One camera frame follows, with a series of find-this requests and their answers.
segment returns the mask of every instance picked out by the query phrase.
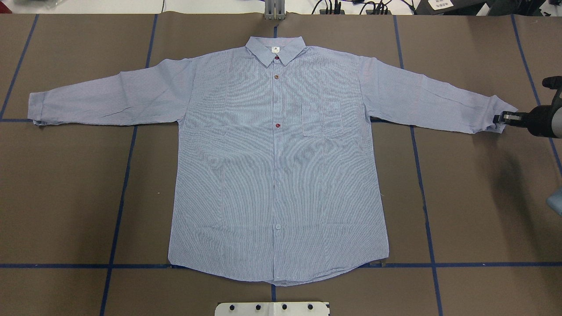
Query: white paper sign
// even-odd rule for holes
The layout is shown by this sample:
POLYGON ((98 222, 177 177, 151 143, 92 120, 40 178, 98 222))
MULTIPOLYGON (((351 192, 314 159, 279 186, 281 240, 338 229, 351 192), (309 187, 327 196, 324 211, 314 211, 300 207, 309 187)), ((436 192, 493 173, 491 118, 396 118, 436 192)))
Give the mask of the white paper sign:
POLYGON ((428 2, 434 10, 441 10, 453 6, 451 0, 428 0, 428 2))

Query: black device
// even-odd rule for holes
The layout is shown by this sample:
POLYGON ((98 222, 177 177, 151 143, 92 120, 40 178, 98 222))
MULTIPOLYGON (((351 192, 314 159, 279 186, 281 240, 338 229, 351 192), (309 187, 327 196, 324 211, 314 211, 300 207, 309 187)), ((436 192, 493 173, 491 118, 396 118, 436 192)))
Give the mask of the black device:
POLYGON ((504 111, 493 122, 527 128, 534 136, 562 138, 562 76, 544 78, 542 86, 556 90, 551 105, 537 106, 529 113, 504 111))

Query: striped shirt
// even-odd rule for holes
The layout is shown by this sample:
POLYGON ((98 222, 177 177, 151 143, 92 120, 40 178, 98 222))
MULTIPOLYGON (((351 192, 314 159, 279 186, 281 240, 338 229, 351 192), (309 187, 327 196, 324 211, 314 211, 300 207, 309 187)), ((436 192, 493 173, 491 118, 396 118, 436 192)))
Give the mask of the striped shirt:
POLYGON ((388 256, 370 116, 501 133, 502 111, 516 109, 300 37, 252 37, 29 99, 36 125, 177 121, 170 262, 280 286, 388 256))

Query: shirt sleeve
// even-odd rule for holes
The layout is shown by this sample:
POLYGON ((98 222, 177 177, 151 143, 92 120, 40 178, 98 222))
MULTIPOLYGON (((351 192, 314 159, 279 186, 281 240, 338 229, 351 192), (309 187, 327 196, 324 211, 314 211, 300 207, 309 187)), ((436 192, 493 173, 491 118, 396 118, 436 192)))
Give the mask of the shirt sleeve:
POLYGON ((158 65, 31 93, 28 118, 35 125, 82 123, 135 125, 182 119, 191 97, 194 62, 158 65))
POLYGON ((367 115, 399 124, 474 134, 501 133, 493 123, 502 111, 517 111, 497 96, 454 87, 424 75, 360 57, 359 81, 367 115))

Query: blue tape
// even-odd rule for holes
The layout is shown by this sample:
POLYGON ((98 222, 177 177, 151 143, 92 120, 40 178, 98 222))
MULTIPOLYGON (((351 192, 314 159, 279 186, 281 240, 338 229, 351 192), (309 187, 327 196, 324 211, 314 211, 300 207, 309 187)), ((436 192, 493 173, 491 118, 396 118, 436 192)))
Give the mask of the blue tape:
MULTIPOLYGON (((152 23, 152 33, 150 36, 150 44, 148 45, 148 52, 146 57, 145 68, 150 66, 150 58, 152 54, 152 46, 154 44, 154 36, 156 33, 156 24, 158 22, 158 14, 154 14, 154 22, 152 23)), ((109 293, 109 285, 111 283, 111 273, 114 268, 115 260, 115 250, 117 249, 117 239, 119 237, 119 228, 121 226, 121 217, 123 215, 123 206, 125 204, 125 191, 127 190, 127 184, 129 183, 129 173, 131 168, 131 160, 133 157, 133 149, 135 147, 135 140, 137 138, 138 127, 133 128, 133 136, 131 137, 131 146, 129 148, 129 157, 127 158, 127 167, 125 169, 125 179, 123 180, 123 189, 121 190, 121 200, 119 201, 119 211, 117 212, 117 221, 115 223, 115 231, 113 235, 113 243, 111 245, 111 255, 109 258, 109 267, 107 268, 106 283, 103 288, 102 304, 99 308, 99 316, 103 316, 105 313, 105 307, 107 304, 107 295, 109 293)))
MULTIPOLYGON (((107 269, 109 264, 74 264, 74 263, 0 263, 0 269, 107 269)), ((453 262, 453 263, 387 263, 364 264, 358 269, 386 268, 486 268, 486 267, 562 267, 562 261, 536 262, 453 262)), ((114 264, 112 269, 187 269, 180 265, 165 264, 114 264)))
MULTIPOLYGON (((517 23, 515 22, 515 16, 511 15, 511 24, 513 25, 513 32, 515 32, 515 39, 517 40, 517 46, 519 47, 519 53, 521 54, 521 59, 523 60, 523 66, 525 66, 525 72, 527 72, 527 78, 531 84, 531 89, 533 90, 534 100, 537 102, 537 106, 541 105, 541 100, 538 98, 537 88, 534 85, 533 76, 531 76, 531 71, 529 70, 529 65, 527 65, 527 59, 525 58, 525 53, 523 52, 523 46, 521 45, 521 40, 519 38, 519 32, 517 31, 517 23)), ((558 151, 556 146, 554 146, 554 141, 549 138, 550 148, 552 148, 552 153, 556 159, 556 165, 558 166, 558 172, 562 175, 562 164, 560 163, 560 157, 558 156, 558 151)))
MULTIPOLYGON (((400 46, 400 34, 398 32, 398 20, 396 19, 396 16, 393 15, 393 21, 394 21, 394 30, 395 30, 395 34, 396 34, 396 46, 398 49, 398 58, 400 60, 400 68, 404 69, 404 60, 402 58, 402 48, 400 46)), ((435 268, 435 266, 433 266, 435 264, 435 255, 433 253, 433 242, 432 242, 432 238, 431 238, 431 228, 429 227, 429 216, 427 214, 427 205, 425 203, 425 192, 424 192, 424 188, 423 188, 423 181, 422 181, 422 171, 420 169, 420 164, 419 164, 419 157, 418 157, 418 145, 416 144, 416 137, 414 134, 414 127, 410 126, 410 134, 412 136, 412 146, 414 148, 414 158, 416 161, 416 170, 418 172, 418 183, 419 183, 419 187, 421 190, 421 199, 423 201, 423 212, 424 212, 424 216, 425 216, 425 234, 427 235, 427 244, 429 246, 429 258, 431 259, 431 263, 432 263, 432 274, 433 274, 433 285, 435 288, 435 297, 437 300, 437 311, 439 313, 439 316, 443 316, 443 307, 441 304, 441 292, 439 290, 439 280, 437 278, 437 269, 435 268)))
POLYGON ((398 48, 398 59, 400 59, 400 68, 404 69, 404 61, 402 60, 402 47, 400 46, 400 35, 398 33, 398 20, 396 15, 392 16, 394 20, 394 33, 396 34, 396 47, 398 48))
POLYGON ((31 30, 29 30, 28 39, 25 41, 24 49, 23 51, 21 51, 20 60, 17 62, 16 71, 13 72, 12 82, 10 83, 10 87, 8 88, 8 92, 6 93, 4 104, 2 105, 2 109, 0 110, 0 120, 2 120, 2 118, 4 117, 6 106, 8 106, 8 100, 10 100, 10 95, 12 94, 13 85, 16 83, 17 74, 20 72, 21 63, 24 61, 25 52, 27 52, 28 50, 29 42, 31 41, 31 36, 33 35, 33 31, 35 30, 38 19, 39 15, 36 14, 35 19, 33 20, 33 24, 31 25, 31 30))
POLYGON ((277 302, 277 291, 275 288, 275 285, 271 285, 271 301, 272 302, 277 302))
POLYGON ((19 122, 19 123, 32 122, 32 121, 33 120, 30 120, 30 119, 1 119, 0 120, 0 122, 13 122, 13 123, 15 123, 15 122, 19 122))

